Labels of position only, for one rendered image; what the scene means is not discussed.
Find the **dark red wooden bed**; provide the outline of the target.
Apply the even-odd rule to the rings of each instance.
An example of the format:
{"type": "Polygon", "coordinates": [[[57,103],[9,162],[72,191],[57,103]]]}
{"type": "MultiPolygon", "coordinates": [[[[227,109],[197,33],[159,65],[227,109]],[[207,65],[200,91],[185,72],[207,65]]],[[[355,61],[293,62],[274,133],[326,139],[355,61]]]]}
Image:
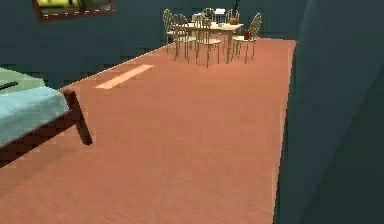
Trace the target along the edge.
{"type": "Polygon", "coordinates": [[[75,126],[93,143],[76,92],[38,87],[0,95],[0,168],[75,126]]]}

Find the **pale green pillow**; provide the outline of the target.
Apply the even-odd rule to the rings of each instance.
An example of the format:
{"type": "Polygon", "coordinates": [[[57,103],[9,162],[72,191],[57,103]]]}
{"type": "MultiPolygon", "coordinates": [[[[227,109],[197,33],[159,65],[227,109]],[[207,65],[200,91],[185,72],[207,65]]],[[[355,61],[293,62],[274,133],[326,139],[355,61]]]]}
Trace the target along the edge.
{"type": "Polygon", "coordinates": [[[23,91],[32,88],[43,87],[45,85],[44,80],[41,78],[35,78],[29,76],[28,74],[0,67],[0,85],[12,81],[17,81],[18,85],[0,90],[0,94],[23,91]]]}

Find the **tan wooden dining table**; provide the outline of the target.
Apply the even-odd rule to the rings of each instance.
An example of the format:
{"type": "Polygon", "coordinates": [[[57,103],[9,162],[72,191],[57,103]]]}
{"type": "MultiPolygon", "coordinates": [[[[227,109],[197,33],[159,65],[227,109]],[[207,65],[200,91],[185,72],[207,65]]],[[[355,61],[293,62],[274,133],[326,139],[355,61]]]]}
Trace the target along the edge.
{"type": "Polygon", "coordinates": [[[195,34],[195,41],[198,44],[205,45],[218,45],[221,43],[219,39],[212,38],[212,34],[224,34],[226,35],[226,63],[230,62],[231,54],[231,45],[233,41],[233,35],[235,32],[239,31],[242,27],[242,24],[230,25],[229,23],[215,23],[210,21],[195,21],[194,23],[185,23],[176,24],[176,31],[185,31],[195,34]]]}

